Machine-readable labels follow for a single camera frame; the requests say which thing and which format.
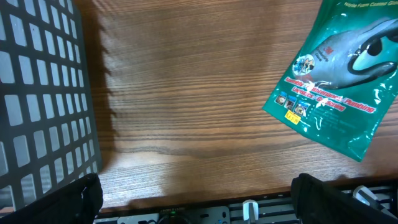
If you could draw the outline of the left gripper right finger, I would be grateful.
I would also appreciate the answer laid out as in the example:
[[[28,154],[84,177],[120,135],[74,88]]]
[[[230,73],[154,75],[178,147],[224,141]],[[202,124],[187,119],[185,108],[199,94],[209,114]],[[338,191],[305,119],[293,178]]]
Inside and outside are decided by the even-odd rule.
[[[393,216],[306,173],[293,179],[290,194],[295,215],[302,223],[397,223]]]

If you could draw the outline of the grey black shopping basket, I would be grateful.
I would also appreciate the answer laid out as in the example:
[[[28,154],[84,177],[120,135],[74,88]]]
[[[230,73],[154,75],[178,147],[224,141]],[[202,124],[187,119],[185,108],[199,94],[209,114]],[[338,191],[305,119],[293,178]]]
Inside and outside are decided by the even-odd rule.
[[[76,4],[1,0],[1,215],[101,168]]]

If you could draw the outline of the green 3M gloves package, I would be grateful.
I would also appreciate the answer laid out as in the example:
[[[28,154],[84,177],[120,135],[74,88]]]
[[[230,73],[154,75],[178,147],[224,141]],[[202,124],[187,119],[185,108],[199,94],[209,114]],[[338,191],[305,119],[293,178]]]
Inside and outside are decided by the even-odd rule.
[[[264,111],[356,161],[397,96],[397,2],[323,1]]]

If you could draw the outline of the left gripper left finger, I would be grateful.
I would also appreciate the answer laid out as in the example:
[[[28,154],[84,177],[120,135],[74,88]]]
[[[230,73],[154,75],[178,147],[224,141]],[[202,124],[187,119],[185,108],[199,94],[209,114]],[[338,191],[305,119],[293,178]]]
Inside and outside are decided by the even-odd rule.
[[[103,206],[98,174],[87,174],[1,218],[1,224],[93,223]]]

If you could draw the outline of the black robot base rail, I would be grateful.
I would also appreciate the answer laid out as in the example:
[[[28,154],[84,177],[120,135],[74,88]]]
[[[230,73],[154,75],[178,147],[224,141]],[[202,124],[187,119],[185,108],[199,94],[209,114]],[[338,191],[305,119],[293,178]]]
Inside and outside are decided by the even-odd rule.
[[[95,224],[289,224],[310,223],[294,210],[290,193],[260,195],[165,208],[99,214]]]

